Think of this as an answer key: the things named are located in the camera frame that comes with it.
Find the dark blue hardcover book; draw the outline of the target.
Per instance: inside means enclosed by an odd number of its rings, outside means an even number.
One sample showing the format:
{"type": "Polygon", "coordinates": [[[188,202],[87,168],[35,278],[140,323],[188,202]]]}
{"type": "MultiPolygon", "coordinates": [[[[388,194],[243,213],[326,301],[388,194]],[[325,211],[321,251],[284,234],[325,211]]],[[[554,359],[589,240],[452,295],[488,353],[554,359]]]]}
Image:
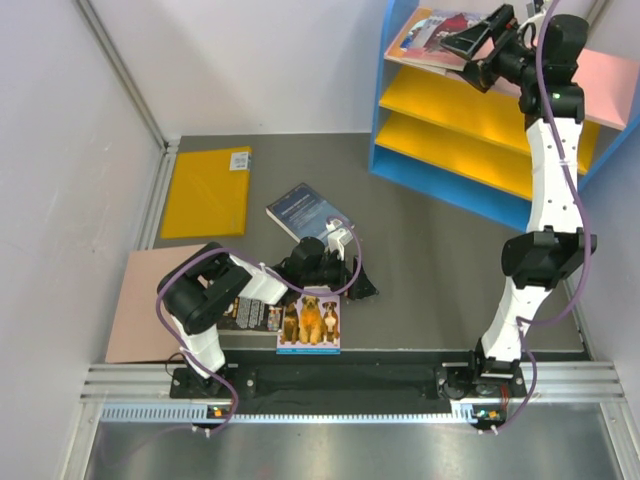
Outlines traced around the dark blue hardcover book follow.
{"type": "Polygon", "coordinates": [[[284,196],[266,207],[267,215],[296,242],[314,237],[328,245],[328,217],[344,218],[354,227],[346,214],[341,213],[328,200],[306,183],[300,183],[284,196]]]}

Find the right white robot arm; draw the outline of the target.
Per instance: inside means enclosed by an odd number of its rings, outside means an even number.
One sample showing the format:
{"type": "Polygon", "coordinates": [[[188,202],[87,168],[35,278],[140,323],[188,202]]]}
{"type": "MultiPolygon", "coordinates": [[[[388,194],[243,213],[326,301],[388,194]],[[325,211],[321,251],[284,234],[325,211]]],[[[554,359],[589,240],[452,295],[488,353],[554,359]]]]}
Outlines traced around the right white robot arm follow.
{"type": "Polygon", "coordinates": [[[503,4],[441,41],[465,60],[462,77],[477,90],[487,92],[500,79],[519,88],[531,151],[529,220],[525,232],[503,246],[504,291],[466,372],[469,388],[481,396],[514,379],[523,339],[538,309],[561,281],[576,270],[588,271],[597,246],[577,193],[585,94],[574,75],[589,24],[548,8],[526,41],[530,27],[519,24],[513,7],[503,4]]]}

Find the red castle picture book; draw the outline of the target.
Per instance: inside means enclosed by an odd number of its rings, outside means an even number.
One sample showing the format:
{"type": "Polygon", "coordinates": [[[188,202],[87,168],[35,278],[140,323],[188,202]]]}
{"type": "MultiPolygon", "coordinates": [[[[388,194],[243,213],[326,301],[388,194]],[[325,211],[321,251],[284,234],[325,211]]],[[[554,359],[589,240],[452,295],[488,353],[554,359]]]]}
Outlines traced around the red castle picture book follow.
{"type": "Polygon", "coordinates": [[[460,72],[465,61],[445,49],[441,41],[475,26],[483,14],[418,8],[400,43],[400,61],[433,72],[460,72]]]}

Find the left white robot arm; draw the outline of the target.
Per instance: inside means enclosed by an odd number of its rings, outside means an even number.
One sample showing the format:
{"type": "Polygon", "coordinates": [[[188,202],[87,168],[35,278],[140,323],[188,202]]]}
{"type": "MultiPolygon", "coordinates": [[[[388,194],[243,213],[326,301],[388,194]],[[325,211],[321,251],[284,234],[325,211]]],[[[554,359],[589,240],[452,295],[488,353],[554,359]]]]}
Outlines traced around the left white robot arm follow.
{"type": "Polygon", "coordinates": [[[305,237],[270,268],[211,242],[168,273],[157,306],[175,324],[194,387],[209,397],[226,387],[222,330],[272,332],[280,353],[339,353],[342,298],[378,292],[358,258],[346,264],[350,239],[345,230],[329,242],[305,237]]]}

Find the orange Othello book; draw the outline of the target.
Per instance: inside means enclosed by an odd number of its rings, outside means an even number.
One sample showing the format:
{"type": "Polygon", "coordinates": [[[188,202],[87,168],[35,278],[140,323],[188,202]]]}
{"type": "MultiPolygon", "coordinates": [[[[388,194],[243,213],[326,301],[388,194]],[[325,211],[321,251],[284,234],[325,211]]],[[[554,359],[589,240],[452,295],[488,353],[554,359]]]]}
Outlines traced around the orange Othello book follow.
{"type": "Polygon", "coordinates": [[[422,25],[431,14],[432,9],[430,8],[416,8],[387,47],[384,59],[400,64],[408,64],[409,60],[406,54],[413,40],[422,29],[422,25]]]}

